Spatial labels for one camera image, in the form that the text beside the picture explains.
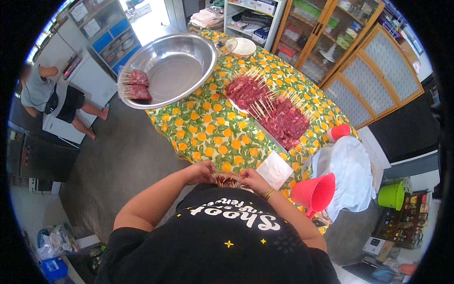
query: stainless steel bowl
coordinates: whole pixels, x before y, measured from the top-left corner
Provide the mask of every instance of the stainless steel bowl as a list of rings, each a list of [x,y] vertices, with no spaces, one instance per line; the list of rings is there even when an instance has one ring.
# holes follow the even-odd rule
[[[126,99],[120,90],[118,94],[125,104],[139,110],[171,105],[200,87],[213,72],[216,60],[214,44],[200,35],[163,36],[139,49],[124,66],[147,73],[152,102]]]

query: table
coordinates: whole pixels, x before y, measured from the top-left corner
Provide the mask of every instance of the table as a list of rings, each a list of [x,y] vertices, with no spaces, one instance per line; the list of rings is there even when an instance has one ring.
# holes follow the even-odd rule
[[[210,30],[201,34],[212,41],[228,36]],[[282,153],[255,126],[253,118],[232,107],[224,96],[227,76],[253,66],[265,71],[270,89],[294,90],[304,100],[303,105],[307,103],[316,110],[316,119],[300,139],[309,150],[297,146],[288,154]],[[209,159],[218,171],[241,172],[249,167],[256,169],[273,150],[276,151],[294,170],[280,188],[292,203],[291,189],[296,182],[310,178],[312,166],[304,167],[304,163],[310,154],[329,143],[328,129],[347,123],[351,128],[350,135],[360,138],[348,119],[317,85],[259,46],[247,58],[218,58],[211,76],[192,95],[173,105],[146,112],[156,130],[172,143],[178,157],[191,163]],[[305,211],[302,206],[295,206]],[[324,233],[326,228],[320,227],[319,230]]]

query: black shorts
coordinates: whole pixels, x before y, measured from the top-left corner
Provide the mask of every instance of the black shorts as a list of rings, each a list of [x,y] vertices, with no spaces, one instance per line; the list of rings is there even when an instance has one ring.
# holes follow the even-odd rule
[[[66,90],[66,99],[64,100],[57,118],[68,123],[73,122],[74,117],[76,116],[76,110],[82,107],[84,101],[85,96],[83,92],[68,86],[68,89]]]

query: bangle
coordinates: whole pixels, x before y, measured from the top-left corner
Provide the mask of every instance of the bangle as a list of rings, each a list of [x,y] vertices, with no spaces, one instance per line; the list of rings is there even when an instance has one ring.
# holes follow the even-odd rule
[[[268,201],[270,196],[275,192],[276,190],[273,187],[270,187],[270,189],[265,193],[263,196],[263,200]]]

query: hand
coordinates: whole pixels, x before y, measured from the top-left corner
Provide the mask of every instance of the hand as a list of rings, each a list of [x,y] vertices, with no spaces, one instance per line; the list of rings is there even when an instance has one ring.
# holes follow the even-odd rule
[[[186,185],[210,183],[211,175],[216,171],[214,164],[210,160],[205,160],[192,164],[182,169]]]
[[[244,170],[240,177],[241,184],[248,186],[254,193],[261,197],[271,188],[270,184],[252,168]]]

